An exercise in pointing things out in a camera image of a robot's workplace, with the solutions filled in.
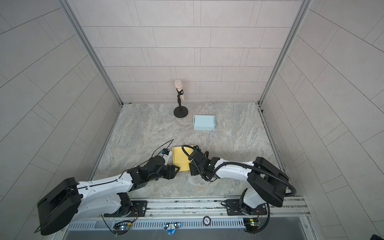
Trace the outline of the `yellow paper box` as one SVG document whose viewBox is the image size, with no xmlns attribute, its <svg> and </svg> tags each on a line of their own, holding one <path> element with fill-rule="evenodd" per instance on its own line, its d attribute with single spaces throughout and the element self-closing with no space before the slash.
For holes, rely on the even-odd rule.
<svg viewBox="0 0 384 240">
<path fill-rule="evenodd" d="M 191 161 L 183 152 L 182 147 L 173 147 L 173 165 L 180 168 L 180 172 L 190 171 Z"/>
</svg>

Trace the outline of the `light blue paper box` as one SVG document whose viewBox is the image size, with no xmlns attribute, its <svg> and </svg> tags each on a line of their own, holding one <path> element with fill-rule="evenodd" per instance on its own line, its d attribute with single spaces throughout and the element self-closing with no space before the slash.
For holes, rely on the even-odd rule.
<svg viewBox="0 0 384 240">
<path fill-rule="evenodd" d="M 194 115 L 194 130 L 213 131 L 216 127 L 216 117 L 210 115 Z"/>
</svg>

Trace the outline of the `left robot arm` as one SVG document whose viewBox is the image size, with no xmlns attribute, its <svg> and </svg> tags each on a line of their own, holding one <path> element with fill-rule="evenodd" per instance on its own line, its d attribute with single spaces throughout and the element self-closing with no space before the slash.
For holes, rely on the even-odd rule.
<svg viewBox="0 0 384 240">
<path fill-rule="evenodd" d="M 151 157 L 144 166 L 121 174 L 88 182 L 67 178 L 37 203 L 40 225 L 35 230 L 43 236 L 56 233 L 74 220 L 95 216 L 107 218 L 144 216 L 145 208 L 136 207 L 128 193 L 150 181 L 174 179 L 180 167 L 167 165 L 161 156 Z"/>
</svg>

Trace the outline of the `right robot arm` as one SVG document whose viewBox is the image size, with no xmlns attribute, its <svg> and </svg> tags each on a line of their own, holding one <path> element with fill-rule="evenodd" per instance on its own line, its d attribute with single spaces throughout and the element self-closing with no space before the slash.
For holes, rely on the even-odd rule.
<svg viewBox="0 0 384 240">
<path fill-rule="evenodd" d="M 203 153 L 199 146 L 183 145 L 182 151 L 190 161 L 192 176 L 200 175 L 206 182 L 235 179 L 250 184 L 252 188 L 243 191 L 239 205 L 229 206 L 245 215 L 252 215 L 260 205 L 282 207 L 286 197 L 297 194 L 297 190 L 289 183 L 289 177 L 262 157 L 241 163 L 222 158 L 209 159 L 209 153 Z"/>
</svg>

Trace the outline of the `blue sticker marker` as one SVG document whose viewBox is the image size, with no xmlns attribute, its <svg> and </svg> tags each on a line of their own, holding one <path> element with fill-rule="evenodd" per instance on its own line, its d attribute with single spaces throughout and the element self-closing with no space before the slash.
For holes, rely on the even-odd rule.
<svg viewBox="0 0 384 240">
<path fill-rule="evenodd" d="M 181 227 L 180 223 L 166 223 L 163 226 L 164 231 L 167 232 L 168 235 L 172 236 L 175 234 L 176 230 Z"/>
</svg>

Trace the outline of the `round black badge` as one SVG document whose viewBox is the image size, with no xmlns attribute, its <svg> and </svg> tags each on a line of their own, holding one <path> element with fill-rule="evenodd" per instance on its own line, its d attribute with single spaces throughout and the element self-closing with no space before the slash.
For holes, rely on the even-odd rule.
<svg viewBox="0 0 384 240">
<path fill-rule="evenodd" d="M 204 226 L 210 226 L 211 225 L 211 222 L 212 222 L 212 220 L 211 220 L 211 218 L 209 217 L 209 216 L 205 216 L 204 218 L 203 218 L 203 225 Z"/>
</svg>

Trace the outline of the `left circuit board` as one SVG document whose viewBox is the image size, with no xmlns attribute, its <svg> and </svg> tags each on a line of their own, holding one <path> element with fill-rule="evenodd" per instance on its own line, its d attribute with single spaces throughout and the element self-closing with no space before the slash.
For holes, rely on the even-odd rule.
<svg viewBox="0 0 384 240">
<path fill-rule="evenodd" d="M 114 230 L 127 232 L 130 230 L 132 224 L 133 224 L 132 221 L 121 221 L 121 222 L 115 223 Z"/>
</svg>

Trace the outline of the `circuit board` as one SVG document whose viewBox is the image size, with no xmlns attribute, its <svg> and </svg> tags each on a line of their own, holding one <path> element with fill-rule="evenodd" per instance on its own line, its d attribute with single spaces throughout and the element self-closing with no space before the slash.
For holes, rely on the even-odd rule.
<svg viewBox="0 0 384 240">
<path fill-rule="evenodd" d="M 246 233 L 255 233 L 259 230 L 260 221 L 258 219 L 243 218 Z"/>
<path fill-rule="evenodd" d="M 114 230 L 127 232 L 130 230 L 132 224 L 133 224 L 132 221 L 121 221 L 121 222 L 115 223 Z"/>
</svg>

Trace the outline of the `right circuit board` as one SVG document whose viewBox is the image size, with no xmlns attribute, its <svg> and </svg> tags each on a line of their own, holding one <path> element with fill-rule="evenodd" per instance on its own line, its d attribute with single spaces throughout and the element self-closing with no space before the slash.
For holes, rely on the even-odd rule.
<svg viewBox="0 0 384 240">
<path fill-rule="evenodd" d="M 259 230 L 260 221 L 258 219 L 243 218 L 246 233 L 255 233 Z"/>
</svg>

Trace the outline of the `beige microphone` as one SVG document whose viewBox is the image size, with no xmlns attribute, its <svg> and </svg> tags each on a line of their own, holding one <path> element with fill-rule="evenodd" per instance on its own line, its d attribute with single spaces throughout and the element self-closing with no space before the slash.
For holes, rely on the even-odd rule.
<svg viewBox="0 0 384 240">
<path fill-rule="evenodd" d="M 178 95 L 180 96 L 181 101 L 183 102 L 185 100 L 185 97 L 184 97 L 183 83 L 181 82 L 181 80 L 175 80 L 175 88 L 178 92 Z"/>
</svg>

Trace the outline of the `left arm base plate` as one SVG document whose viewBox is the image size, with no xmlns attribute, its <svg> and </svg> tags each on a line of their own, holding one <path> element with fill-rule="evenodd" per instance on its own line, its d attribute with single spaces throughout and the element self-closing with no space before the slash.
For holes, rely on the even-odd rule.
<svg viewBox="0 0 384 240">
<path fill-rule="evenodd" d="M 132 201 L 129 206 L 122 205 L 115 213 L 104 214 L 103 216 L 106 218 L 144 217 L 147 205 L 147 201 Z"/>
</svg>

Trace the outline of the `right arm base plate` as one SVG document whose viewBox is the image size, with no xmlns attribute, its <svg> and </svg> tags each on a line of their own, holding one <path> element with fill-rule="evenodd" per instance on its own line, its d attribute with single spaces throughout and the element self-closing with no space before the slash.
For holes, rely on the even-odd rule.
<svg viewBox="0 0 384 240">
<path fill-rule="evenodd" d="M 228 216 L 266 216 L 268 214 L 264 204 L 252 209 L 246 204 L 240 202 L 239 199 L 227 199 L 221 201 L 221 205 L 226 208 Z"/>
</svg>

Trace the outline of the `aluminium mounting rail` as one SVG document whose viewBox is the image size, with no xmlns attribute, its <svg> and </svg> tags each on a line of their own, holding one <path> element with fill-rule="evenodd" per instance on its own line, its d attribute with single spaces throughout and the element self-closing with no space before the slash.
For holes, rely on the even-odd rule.
<svg viewBox="0 0 384 240">
<path fill-rule="evenodd" d="M 139 220 L 149 219 L 198 219 L 205 216 L 214 218 L 256 218 L 262 220 L 271 217 L 307 217 L 310 216 L 307 203 L 303 197 L 288 197 L 282 207 L 259 204 L 249 214 L 241 210 L 239 196 L 227 197 L 185 197 L 185 198 L 149 198 L 131 199 L 137 210 Z"/>
</svg>

